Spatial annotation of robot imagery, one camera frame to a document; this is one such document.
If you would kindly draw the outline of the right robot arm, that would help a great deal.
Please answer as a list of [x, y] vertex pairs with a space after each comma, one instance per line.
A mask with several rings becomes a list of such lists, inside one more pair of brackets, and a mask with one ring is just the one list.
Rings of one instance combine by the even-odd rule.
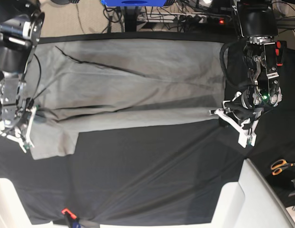
[[38, 0], [0, 0], [0, 137], [27, 152], [36, 114], [25, 76], [36, 57], [45, 14]]

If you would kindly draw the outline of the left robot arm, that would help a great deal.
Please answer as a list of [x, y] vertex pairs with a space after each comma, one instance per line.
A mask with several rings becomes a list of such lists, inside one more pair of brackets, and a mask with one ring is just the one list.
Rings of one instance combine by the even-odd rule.
[[226, 82], [236, 93], [233, 99], [224, 100], [221, 108], [209, 113], [230, 124], [239, 133], [238, 143], [245, 148], [255, 145], [255, 129], [262, 115], [282, 101], [278, 73], [281, 57], [274, 40], [278, 28], [272, 1], [233, 0], [231, 5], [239, 26], [239, 39], [246, 42], [243, 61], [247, 79], [238, 85], [230, 80], [225, 52], [235, 42], [224, 44], [220, 50], [220, 64]]

